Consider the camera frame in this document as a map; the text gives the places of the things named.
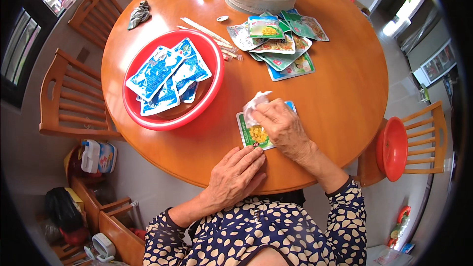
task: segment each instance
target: white appliance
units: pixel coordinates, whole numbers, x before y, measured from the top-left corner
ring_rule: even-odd
[[[429,59],[423,62],[419,68],[413,70],[414,76],[419,83],[428,87],[435,81],[447,74],[456,65],[455,53],[451,45],[452,39],[448,39],[439,50]]]

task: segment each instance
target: tissue paper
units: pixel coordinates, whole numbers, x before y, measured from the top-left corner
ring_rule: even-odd
[[[256,96],[254,96],[254,98],[252,98],[250,102],[246,103],[246,105],[243,106],[243,117],[247,127],[259,125],[259,123],[253,119],[253,116],[251,116],[251,114],[253,113],[253,111],[256,110],[257,105],[261,103],[269,103],[269,100],[266,96],[270,93],[272,93],[272,91],[257,92]]]

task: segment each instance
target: blue snack packet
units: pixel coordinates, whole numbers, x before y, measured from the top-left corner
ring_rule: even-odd
[[[141,116],[157,114],[178,106],[180,103],[181,100],[177,95],[174,81],[169,78],[151,101],[141,101]]]
[[[173,50],[186,57],[172,78],[177,87],[179,96],[195,81],[202,81],[212,76],[207,65],[202,60],[192,41],[184,38]]]
[[[197,92],[198,82],[193,82],[187,90],[181,95],[181,101],[183,103],[192,103],[195,100],[195,93]]]
[[[183,55],[159,46],[125,85],[149,102],[184,59]]]
[[[292,9],[286,11],[286,12],[287,12],[288,14],[298,14],[298,15],[301,15],[301,14],[299,14],[299,12],[297,11],[297,9],[295,9],[295,8],[292,8]],[[279,17],[280,19],[283,19],[283,20],[284,20],[284,17],[282,16],[282,13],[279,13],[279,14],[278,14],[278,17]]]

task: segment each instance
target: yellow food image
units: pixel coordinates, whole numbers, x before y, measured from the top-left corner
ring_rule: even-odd
[[[320,26],[317,24],[317,22],[314,19],[309,18],[309,17],[302,17],[301,20],[304,24],[310,26],[310,28],[312,29],[314,34],[317,35],[318,38],[321,38],[321,39],[327,38],[324,32],[322,31],[322,28],[320,28]]]
[[[260,50],[293,50],[292,40],[289,36],[285,39],[271,39],[259,47]]]
[[[304,50],[305,47],[307,46],[307,43],[302,39],[302,37],[299,37],[297,35],[292,36],[294,38],[294,42],[296,43],[296,49],[298,50]]]
[[[268,134],[261,126],[253,126],[253,127],[250,127],[248,130],[249,130],[251,139],[253,139],[253,141],[255,142],[258,142],[259,144],[264,143],[266,139],[268,138]]]
[[[266,28],[262,31],[263,35],[278,35],[279,33],[276,31],[275,28],[266,26]]]

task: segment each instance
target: polka dot shirt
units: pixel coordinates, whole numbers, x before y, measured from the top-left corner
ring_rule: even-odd
[[[365,265],[361,189],[349,179],[327,196],[332,208],[324,233],[302,207],[246,198],[202,218],[192,245],[183,241],[186,228],[174,224],[166,210],[146,228],[143,266],[243,266],[266,247],[277,250],[288,265]]]

